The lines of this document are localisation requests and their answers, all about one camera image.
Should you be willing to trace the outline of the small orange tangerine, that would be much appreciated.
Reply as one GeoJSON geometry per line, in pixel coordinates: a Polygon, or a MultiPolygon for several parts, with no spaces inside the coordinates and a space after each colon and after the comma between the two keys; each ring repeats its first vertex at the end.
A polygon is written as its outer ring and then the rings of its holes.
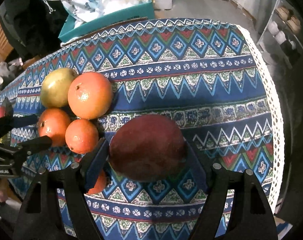
{"type": "Polygon", "coordinates": [[[50,108],[43,111],[38,120],[39,136],[48,136],[52,140],[53,147],[61,147],[66,144],[65,133],[71,120],[68,114],[59,108],[50,108]]]}

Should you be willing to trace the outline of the small orange mandarin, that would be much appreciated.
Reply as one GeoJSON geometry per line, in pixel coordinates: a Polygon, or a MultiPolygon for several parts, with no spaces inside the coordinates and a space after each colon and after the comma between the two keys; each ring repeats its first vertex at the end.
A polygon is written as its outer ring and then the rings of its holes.
{"type": "Polygon", "coordinates": [[[65,140],[72,152],[86,154],[92,152],[98,144],[98,129],[89,120],[77,119],[66,129],[65,140]]]}

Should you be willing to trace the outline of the small orange clementine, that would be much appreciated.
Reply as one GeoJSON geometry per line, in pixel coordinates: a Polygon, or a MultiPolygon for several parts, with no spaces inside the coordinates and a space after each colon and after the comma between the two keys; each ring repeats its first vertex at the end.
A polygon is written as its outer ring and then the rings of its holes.
{"type": "Polygon", "coordinates": [[[107,178],[105,172],[101,170],[98,179],[93,188],[89,189],[87,194],[98,194],[107,186],[107,178]]]}

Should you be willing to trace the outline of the dark red mango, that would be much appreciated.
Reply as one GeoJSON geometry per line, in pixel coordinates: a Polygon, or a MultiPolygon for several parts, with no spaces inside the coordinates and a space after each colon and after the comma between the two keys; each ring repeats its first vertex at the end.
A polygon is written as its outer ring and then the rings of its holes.
{"type": "Polygon", "coordinates": [[[179,172],[187,146],[176,122],[147,114],[124,124],[110,142],[109,163],[115,172],[139,182],[164,179],[179,172]]]}

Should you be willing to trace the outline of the red apple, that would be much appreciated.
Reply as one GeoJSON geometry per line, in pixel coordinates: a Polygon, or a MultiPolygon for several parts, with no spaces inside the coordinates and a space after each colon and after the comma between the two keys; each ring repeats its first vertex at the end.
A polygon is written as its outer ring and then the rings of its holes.
{"type": "Polygon", "coordinates": [[[0,118],[4,117],[6,115],[6,107],[1,106],[0,107],[0,118]]]}

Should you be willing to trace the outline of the grey white clothes pile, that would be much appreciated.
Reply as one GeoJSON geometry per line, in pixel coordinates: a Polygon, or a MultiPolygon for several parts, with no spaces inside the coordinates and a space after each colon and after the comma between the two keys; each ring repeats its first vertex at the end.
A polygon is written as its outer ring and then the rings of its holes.
{"type": "Polygon", "coordinates": [[[20,57],[10,61],[9,63],[0,62],[0,90],[19,76],[23,71],[22,66],[23,61],[20,57]]]}

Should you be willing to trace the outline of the yellow green pear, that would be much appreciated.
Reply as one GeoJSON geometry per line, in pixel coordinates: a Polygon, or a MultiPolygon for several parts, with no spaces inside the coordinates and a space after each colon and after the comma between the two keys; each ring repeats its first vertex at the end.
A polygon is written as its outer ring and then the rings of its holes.
{"type": "Polygon", "coordinates": [[[59,68],[48,74],[41,86],[41,103],[46,108],[65,107],[69,87],[77,76],[77,72],[71,68],[59,68]]]}

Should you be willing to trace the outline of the large orange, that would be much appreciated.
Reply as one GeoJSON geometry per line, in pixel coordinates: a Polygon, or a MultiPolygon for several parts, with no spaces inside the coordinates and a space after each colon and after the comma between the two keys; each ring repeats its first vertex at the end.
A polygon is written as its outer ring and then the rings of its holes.
{"type": "Polygon", "coordinates": [[[111,106],[112,85],[103,74],[86,72],[71,83],[67,99],[76,116],[88,120],[97,119],[111,106]]]}

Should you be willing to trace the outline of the dark hanging coat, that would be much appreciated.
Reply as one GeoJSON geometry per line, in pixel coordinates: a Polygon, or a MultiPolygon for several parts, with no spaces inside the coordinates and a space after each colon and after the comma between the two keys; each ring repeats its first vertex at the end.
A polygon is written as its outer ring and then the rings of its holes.
{"type": "Polygon", "coordinates": [[[68,13],[59,1],[3,0],[0,24],[17,55],[24,61],[60,49],[60,31],[68,13]]]}

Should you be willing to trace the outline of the patterned blue tablecloth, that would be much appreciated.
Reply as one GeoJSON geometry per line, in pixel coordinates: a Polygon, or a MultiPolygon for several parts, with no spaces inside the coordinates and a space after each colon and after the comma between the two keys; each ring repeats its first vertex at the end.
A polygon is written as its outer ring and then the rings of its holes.
{"type": "MultiPolygon", "coordinates": [[[[248,30],[172,18],[124,24],[66,46],[28,67],[0,92],[14,114],[40,114],[52,71],[105,75],[115,95],[98,119],[108,140],[144,114],[175,121],[197,154],[234,172],[251,169],[275,211],[284,167],[284,131],[275,84],[248,30]]],[[[187,239],[206,202],[190,168],[140,183],[105,168],[107,187],[86,196],[104,239],[187,239]]]]}

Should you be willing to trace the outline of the teal storage box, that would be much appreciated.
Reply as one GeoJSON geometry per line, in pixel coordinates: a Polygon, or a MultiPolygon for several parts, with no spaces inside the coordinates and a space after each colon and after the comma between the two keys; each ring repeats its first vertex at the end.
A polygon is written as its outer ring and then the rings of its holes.
{"type": "Polygon", "coordinates": [[[111,25],[131,20],[153,19],[155,18],[153,3],[154,0],[142,0],[138,5],[112,12],[91,22],[83,23],[77,28],[75,27],[75,18],[68,16],[58,38],[61,42],[67,43],[73,38],[83,37],[111,25]]]}

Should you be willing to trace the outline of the white shoe rack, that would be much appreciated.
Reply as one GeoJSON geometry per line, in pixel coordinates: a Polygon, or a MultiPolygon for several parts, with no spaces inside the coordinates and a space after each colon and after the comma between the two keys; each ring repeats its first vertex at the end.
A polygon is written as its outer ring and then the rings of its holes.
{"type": "Polygon", "coordinates": [[[270,64],[289,69],[303,55],[303,19],[289,0],[276,0],[257,46],[270,64]]]}

